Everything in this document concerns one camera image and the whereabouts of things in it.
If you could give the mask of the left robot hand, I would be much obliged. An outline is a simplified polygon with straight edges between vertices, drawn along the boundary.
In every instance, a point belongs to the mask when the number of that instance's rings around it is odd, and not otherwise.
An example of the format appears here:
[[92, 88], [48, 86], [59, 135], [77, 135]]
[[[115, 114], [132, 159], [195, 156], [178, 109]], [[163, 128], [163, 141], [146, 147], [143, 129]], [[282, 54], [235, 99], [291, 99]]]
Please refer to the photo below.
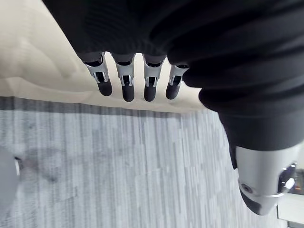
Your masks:
[[165, 59], [166, 96], [181, 82], [225, 129], [240, 194], [266, 215], [294, 185], [304, 139], [304, 3], [301, 0], [46, 0], [45, 6], [100, 92], [112, 92], [105, 53], [123, 98], [133, 100], [135, 54], [146, 101]]

